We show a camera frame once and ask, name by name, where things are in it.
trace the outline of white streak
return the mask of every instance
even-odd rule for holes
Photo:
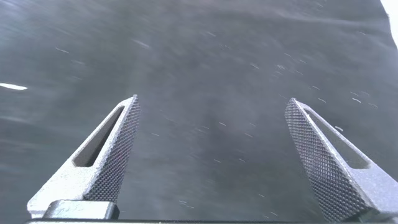
[[[361,91],[361,93],[366,94],[367,96],[371,96],[369,93],[366,93],[365,91]]]
[[[335,126],[336,129],[340,130],[341,132],[343,132],[343,128],[339,127],[339,126]]]
[[[133,40],[133,41],[134,41],[135,43],[141,45],[141,47],[143,47],[143,48],[145,48],[145,49],[150,49],[150,46],[149,46],[149,45],[144,44],[144,43],[142,43],[142,42],[139,41],[139,40]]]
[[[373,103],[369,103],[369,105],[375,106],[377,109],[379,109],[379,107],[374,105]]]
[[[253,66],[256,69],[260,69],[255,63],[250,63],[251,66]]]
[[[285,67],[283,67],[283,66],[281,66],[281,65],[276,65],[276,67],[278,67],[279,69],[285,70]]]
[[[59,49],[58,47],[56,47],[55,49],[57,49],[57,50],[59,50],[59,51],[62,51],[63,53],[69,54],[69,52],[67,52],[66,50]]]
[[[7,84],[7,83],[0,83],[0,86],[4,88],[10,88],[12,90],[26,90],[27,87],[24,86],[19,86],[19,85],[14,85],[14,84]]]
[[[357,101],[358,103],[362,103],[362,102],[360,102],[360,100],[358,100],[356,98],[353,98],[353,100]]]
[[[167,119],[167,120],[169,120],[169,121],[173,121],[172,119],[170,119],[170,118],[168,118],[168,117],[166,117],[166,116],[164,116],[164,118]]]
[[[74,59],[72,59],[72,60],[71,60],[71,62],[75,62],[75,63],[78,63],[78,64],[80,64],[80,65],[85,65],[85,63],[84,63],[84,62],[80,62],[80,61],[78,61],[78,60],[74,60]]]
[[[279,96],[281,96],[281,97],[283,97],[283,98],[285,98],[286,100],[287,100],[287,98],[286,97],[284,97],[284,96],[282,96],[281,94],[278,94]]]
[[[352,94],[354,94],[354,95],[356,95],[356,96],[359,96],[358,94],[356,94],[356,93],[353,93],[353,92],[350,92],[350,93],[352,93]]]
[[[201,133],[205,133],[205,134],[207,134],[207,132],[206,131],[202,131],[201,129],[199,129],[199,128],[195,128],[195,130],[197,130],[197,131],[199,131],[199,132],[201,132]]]
[[[211,32],[206,32],[207,34],[209,34],[209,35],[212,35],[213,37],[216,37],[216,34],[214,34],[214,33],[211,33]]]

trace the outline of dark background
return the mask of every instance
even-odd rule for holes
[[[322,221],[286,102],[397,180],[397,62],[377,0],[0,1],[0,223],[133,94],[121,218]]]

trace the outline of dark gray surface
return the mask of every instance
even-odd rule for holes
[[[290,97],[398,179],[398,55],[379,1],[2,1],[0,21],[0,82],[28,87],[0,88],[1,223],[26,219],[133,94],[121,218],[322,220]]]

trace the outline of textured pad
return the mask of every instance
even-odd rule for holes
[[[139,113],[136,95],[120,102],[29,200],[32,218],[41,218],[56,200],[116,202]]]
[[[367,212],[370,206],[351,184],[307,116],[294,99],[289,101],[285,111],[287,125],[325,219],[342,222]]]
[[[117,130],[109,156],[85,200],[116,202],[137,131],[140,106],[138,99],[130,105],[122,126]]]

